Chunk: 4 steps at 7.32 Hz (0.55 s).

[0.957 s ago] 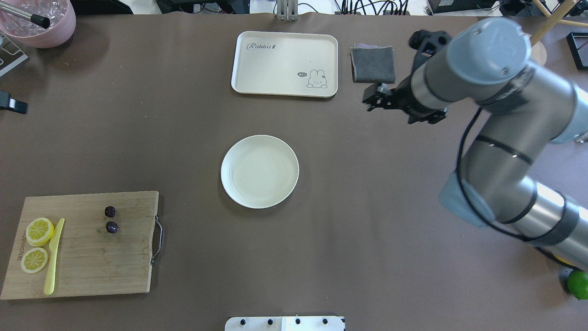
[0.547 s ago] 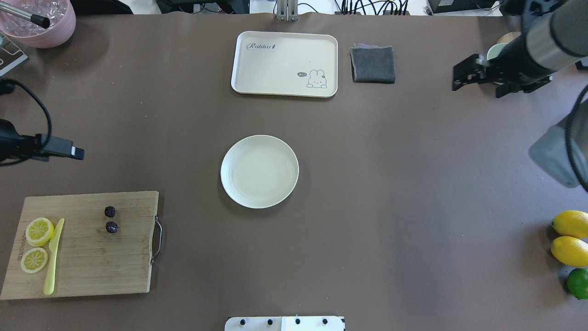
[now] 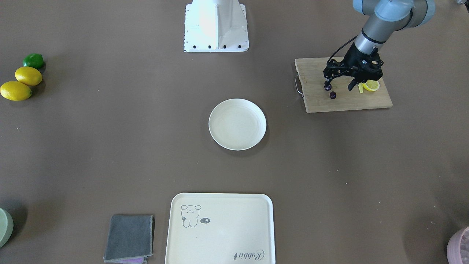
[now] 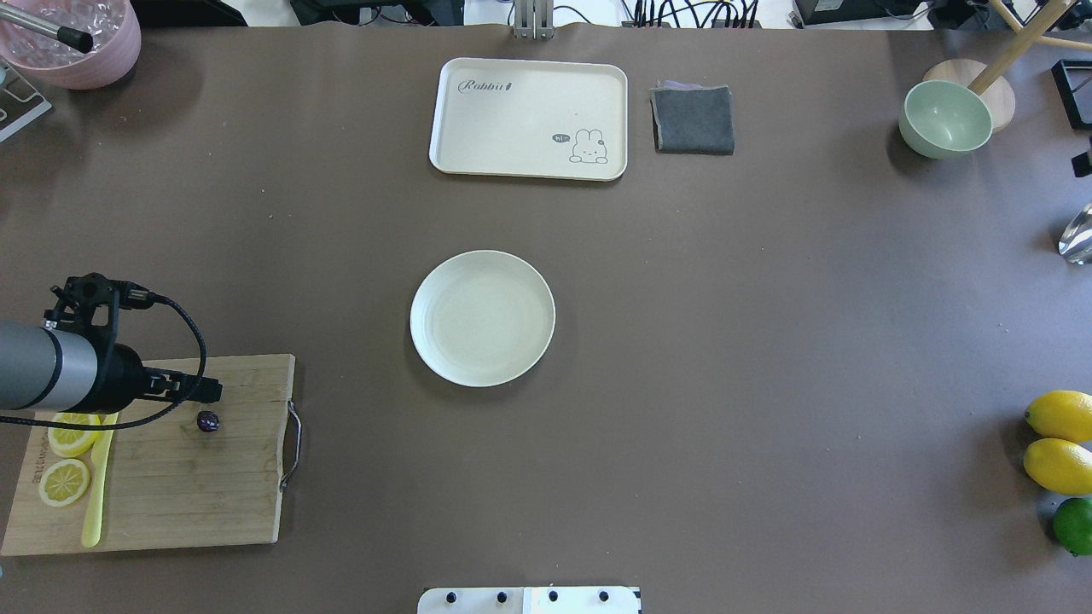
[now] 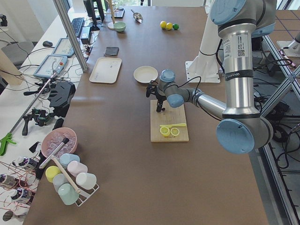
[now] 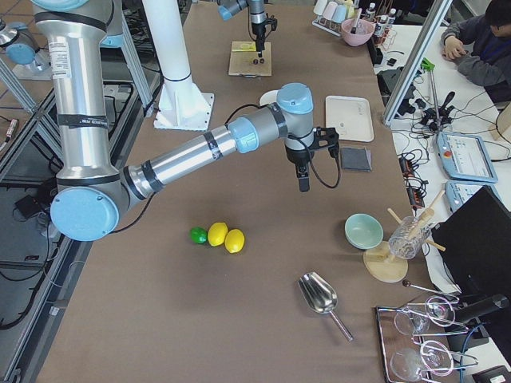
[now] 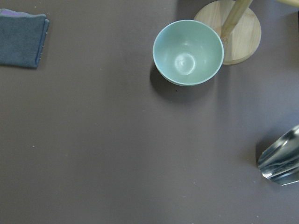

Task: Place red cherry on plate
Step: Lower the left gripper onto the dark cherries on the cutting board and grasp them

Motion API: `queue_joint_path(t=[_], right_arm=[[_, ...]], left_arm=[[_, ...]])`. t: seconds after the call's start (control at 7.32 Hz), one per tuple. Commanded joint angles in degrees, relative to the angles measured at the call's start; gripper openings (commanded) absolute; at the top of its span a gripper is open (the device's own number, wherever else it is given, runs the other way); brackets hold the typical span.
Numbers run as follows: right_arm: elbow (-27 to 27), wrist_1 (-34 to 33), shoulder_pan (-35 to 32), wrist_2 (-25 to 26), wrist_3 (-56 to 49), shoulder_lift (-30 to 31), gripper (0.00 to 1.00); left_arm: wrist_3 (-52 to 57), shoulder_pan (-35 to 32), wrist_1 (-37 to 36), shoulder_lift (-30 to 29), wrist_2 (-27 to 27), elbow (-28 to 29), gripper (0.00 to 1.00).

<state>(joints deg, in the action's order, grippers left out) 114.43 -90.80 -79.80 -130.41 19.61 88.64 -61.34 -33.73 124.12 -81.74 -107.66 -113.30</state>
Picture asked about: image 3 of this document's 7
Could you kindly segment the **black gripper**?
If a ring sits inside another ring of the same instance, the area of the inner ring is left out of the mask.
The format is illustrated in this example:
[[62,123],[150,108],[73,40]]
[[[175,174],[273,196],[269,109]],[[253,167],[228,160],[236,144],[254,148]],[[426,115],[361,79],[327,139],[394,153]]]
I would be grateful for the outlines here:
[[381,69],[384,62],[380,58],[378,48],[372,47],[370,55],[360,52],[355,44],[348,49],[342,61],[338,62],[333,57],[345,45],[337,49],[327,60],[326,67],[323,70],[325,78],[324,86],[331,84],[332,80],[341,77],[349,76],[353,79],[348,84],[347,88],[352,91],[355,86],[364,83],[367,80],[380,80],[383,77]]

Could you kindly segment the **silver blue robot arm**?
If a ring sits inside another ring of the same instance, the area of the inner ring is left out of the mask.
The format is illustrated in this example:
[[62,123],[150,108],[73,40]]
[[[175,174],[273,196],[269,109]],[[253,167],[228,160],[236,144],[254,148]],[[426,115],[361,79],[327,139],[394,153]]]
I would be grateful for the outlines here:
[[342,61],[333,56],[327,60],[323,70],[326,91],[332,89],[332,80],[341,76],[352,77],[348,90],[359,83],[380,80],[384,62],[379,50],[394,32],[427,23],[435,14],[436,4],[434,0],[354,0],[353,8],[369,18],[350,40]]

